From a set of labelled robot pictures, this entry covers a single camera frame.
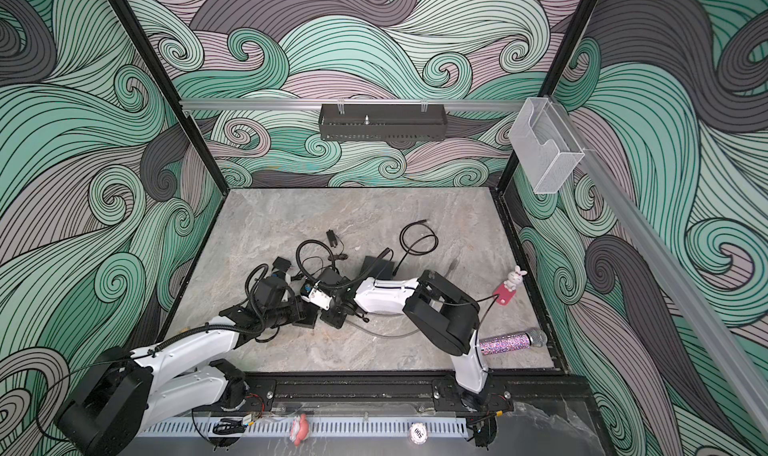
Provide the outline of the small black ribbed switch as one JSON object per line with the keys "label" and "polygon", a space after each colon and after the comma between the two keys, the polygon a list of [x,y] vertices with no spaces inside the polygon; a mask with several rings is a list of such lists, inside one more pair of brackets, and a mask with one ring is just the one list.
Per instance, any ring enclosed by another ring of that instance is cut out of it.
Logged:
{"label": "small black ribbed switch", "polygon": [[314,329],[318,320],[320,309],[313,304],[305,304],[299,311],[300,318],[292,323],[293,326]]}

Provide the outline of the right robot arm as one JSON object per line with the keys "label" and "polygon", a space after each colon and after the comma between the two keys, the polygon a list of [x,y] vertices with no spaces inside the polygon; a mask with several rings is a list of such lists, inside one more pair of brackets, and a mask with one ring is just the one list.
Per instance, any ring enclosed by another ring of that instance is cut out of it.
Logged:
{"label": "right robot arm", "polygon": [[[317,275],[305,268],[302,259],[308,246],[318,246],[330,257],[330,265]],[[298,270],[309,285],[304,299],[344,319],[356,317],[366,322],[369,315],[407,317],[433,346],[450,356],[458,386],[470,394],[481,394],[489,369],[477,348],[479,302],[432,270],[417,278],[394,280],[393,255],[392,249],[384,249],[357,277],[348,279],[338,272],[336,255],[327,244],[305,240],[295,251]]]}

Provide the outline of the small black power adapter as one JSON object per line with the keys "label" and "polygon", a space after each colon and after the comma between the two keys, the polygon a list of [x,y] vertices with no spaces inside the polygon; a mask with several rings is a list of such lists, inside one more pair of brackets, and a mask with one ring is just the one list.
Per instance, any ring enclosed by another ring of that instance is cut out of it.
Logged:
{"label": "small black power adapter", "polygon": [[292,263],[285,258],[277,257],[272,263],[271,275],[284,279],[289,275]]}

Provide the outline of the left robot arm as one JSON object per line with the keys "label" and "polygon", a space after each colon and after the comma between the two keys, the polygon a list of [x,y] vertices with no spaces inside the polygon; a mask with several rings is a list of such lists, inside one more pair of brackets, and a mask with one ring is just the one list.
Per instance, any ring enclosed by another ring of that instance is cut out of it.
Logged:
{"label": "left robot arm", "polygon": [[264,332],[301,318],[290,268],[284,258],[257,266],[246,279],[244,302],[202,326],[154,345],[104,351],[58,409],[55,427],[84,455],[117,455],[169,417],[210,405],[240,410],[250,387],[225,356],[250,341],[264,343]]}

